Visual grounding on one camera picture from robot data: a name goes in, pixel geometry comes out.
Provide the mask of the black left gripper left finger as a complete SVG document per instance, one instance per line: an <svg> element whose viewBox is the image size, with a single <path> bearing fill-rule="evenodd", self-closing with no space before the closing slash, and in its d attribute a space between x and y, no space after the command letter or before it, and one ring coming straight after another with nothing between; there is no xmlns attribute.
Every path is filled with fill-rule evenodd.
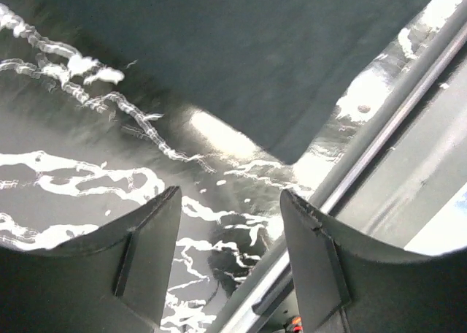
<svg viewBox="0 0 467 333"><path fill-rule="evenodd" d="M180 226L182 193L50 249L1 249L3 332L155 332Z"/></svg>

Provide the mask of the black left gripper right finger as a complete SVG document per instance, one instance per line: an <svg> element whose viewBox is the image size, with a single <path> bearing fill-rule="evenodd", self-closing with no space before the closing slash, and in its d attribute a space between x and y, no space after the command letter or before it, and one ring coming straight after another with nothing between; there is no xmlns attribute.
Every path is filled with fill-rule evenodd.
<svg viewBox="0 0 467 333"><path fill-rule="evenodd" d="M292 191L280 196L305 332L464 332L466 251L426 256L376 240Z"/></svg>

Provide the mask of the black t shirt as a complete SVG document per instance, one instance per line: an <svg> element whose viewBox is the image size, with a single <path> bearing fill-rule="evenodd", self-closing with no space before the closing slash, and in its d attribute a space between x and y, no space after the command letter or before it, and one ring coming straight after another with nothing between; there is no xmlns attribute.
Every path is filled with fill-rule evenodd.
<svg viewBox="0 0 467 333"><path fill-rule="evenodd" d="M34 1L294 164L350 83L431 0Z"/></svg>

